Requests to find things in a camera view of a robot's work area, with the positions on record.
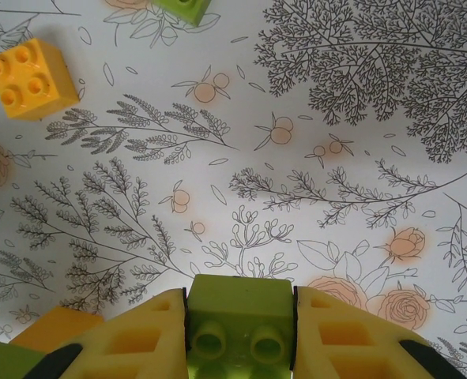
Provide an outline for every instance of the yellow lego brick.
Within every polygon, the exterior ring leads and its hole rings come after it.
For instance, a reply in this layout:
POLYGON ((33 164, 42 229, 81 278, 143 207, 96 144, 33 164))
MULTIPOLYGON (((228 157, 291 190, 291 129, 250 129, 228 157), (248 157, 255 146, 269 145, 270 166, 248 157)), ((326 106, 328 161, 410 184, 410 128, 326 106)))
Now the yellow lego brick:
POLYGON ((60 379, 187 379, 183 290, 165 291, 69 341, 83 350, 60 379))
POLYGON ((9 118, 36 121, 79 99, 61 51, 34 38, 0 54, 0 101, 9 118))
POLYGON ((56 306, 9 343, 50 353, 67 340, 103 322, 101 316, 56 306))
POLYGON ((294 379, 431 379, 399 344, 416 333, 309 287, 298 287, 294 379))

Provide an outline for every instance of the lime green lego brick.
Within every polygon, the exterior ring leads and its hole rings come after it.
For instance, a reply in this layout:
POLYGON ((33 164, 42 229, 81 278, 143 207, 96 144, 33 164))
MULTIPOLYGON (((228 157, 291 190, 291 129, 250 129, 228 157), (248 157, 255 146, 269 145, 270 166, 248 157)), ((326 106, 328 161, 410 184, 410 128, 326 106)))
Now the lime green lego brick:
POLYGON ((190 377, 290 378, 292 302, 288 280, 195 276, 187 299, 190 377))
POLYGON ((188 24, 199 26, 200 21, 209 8, 211 0, 153 0, 153 4, 160 6, 188 24))
POLYGON ((0 342, 0 379, 21 379, 44 356, 38 351, 0 342))

